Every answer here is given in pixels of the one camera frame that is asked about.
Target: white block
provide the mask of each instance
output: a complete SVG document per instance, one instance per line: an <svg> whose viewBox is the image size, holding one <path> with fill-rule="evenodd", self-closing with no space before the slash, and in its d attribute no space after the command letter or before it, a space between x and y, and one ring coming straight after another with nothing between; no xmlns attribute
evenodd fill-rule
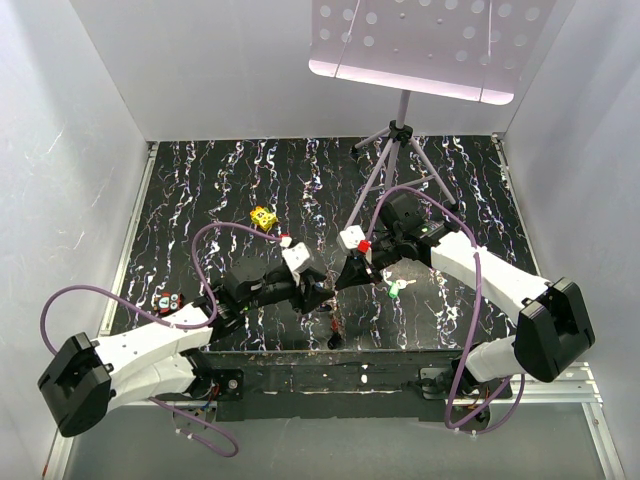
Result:
<svg viewBox="0 0 640 480"><path fill-rule="evenodd" d="M295 247L282 251L282 258L291 271L294 278L299 279L300 272L306 270L313 261L311 251L304 243L298 243Z"/></svg>
<svg viewBox="0 0 640 480"><path fill-rule="evenodd" d="M338 245L344 253L355 250L360 242L365 239L364 232L360 225L352 225L338 234Z"/></svg>

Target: yellow cube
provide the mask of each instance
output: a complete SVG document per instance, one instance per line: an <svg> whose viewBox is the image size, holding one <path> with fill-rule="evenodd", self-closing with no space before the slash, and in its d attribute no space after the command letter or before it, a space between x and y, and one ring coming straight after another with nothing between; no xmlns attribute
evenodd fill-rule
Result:
<svg viewBox="0 0 640 480"><path fill-rule="evenodd" d="M256 207L251 211L251 221L258 225L262 230L268 232L271 227L278 223L278 217L266 208Z"/></svg>

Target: perforated music stand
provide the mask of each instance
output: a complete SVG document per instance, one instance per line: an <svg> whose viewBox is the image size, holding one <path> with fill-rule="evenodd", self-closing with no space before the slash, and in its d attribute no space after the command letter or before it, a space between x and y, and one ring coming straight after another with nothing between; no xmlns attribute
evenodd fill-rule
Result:
<svg viewBox="0 0 640 480"><path fill-rule="evenodd" d="M564 0L573 5L574 0ZM349 217L367 194L389 189L400 148L411 144L429 176L457 202L405 125L412 91L505 105L514 98L557 0L313 0L312 72L402 90L396 119L352 148L388 135L376 166ZM387 161L384 186L373 183Z"/></svg>

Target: black bracket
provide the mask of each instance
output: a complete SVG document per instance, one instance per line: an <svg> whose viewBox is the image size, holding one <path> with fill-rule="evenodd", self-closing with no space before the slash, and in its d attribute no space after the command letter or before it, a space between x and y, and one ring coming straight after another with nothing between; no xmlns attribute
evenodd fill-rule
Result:
<svg viewBox="0 0 640 480"><path fill-rule="evenodd" d="M206 356L198 349L182 353L193 365L195 380L185 393L191 398L206 399L212 385L218 385L216 400L242 400L244 372L239 368L211 368Z"/></svg>
<svg viewBox="0 0 640 480"><path fill-rule="evenodd" d="M409 125L405 125L402 128L398 128L396 126L396 121L391 120L389 122L389 139L394 142L400 142L400 145L403 147L407 146L407 143L411 140L413 136L413 128Z"/></svg>
<svg viewBox="0 0 640 480"><path fill-rule="evenodd" d="M514 353L528 374L551 382L595 341L580 289L562 278L520 311Z"/></svg>
<svg viewBox="0 0 640 480"><path fill-rule="evenodd" d="M113 367L102 364L96 345L84 333L67 339L38 380L63 437L86 432L102 420L114 395Z"/></svg>

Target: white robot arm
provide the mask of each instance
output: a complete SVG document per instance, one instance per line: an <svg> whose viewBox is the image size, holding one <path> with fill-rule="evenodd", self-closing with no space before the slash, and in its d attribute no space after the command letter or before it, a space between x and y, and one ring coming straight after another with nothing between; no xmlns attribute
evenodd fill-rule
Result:
<svg viewBox="0 0 640 480"><path fill-rule="evenodd" d="M165 317L170 327L151 323L93 341L84 333L67 339L38 381L60 433L78 435L119 406L164 393L206 396L212 380L201 375L199 349L244 325L246 310L288 300L305 314L332 298L334 291L319 283L326 274L318 257L304 243L286 244L281 265L268 269L259 257L243 257L213 283L218 314L207 327L184 328L212 315L211 299L200 297ZM220 394L237 395L240 382L225 378Z"/></svg>
<svg viewBox="0 0 640 480"><path fill-rule="evenodd" d="M381 271L403 258L420 261L475 288L477 252L483 296L516 325L516 335L471 350L464 390L522 373L551 382L593 345L595 335L575 283L566 278L552 283L523 272L485 247L472 247L467 236L446 219L427 220L420 210L413 196L396 195L380 210L378 226L384 233L376 241L366 241L358 226L341 232L338 243L348 257L336 289L378 283Z"/></svg>

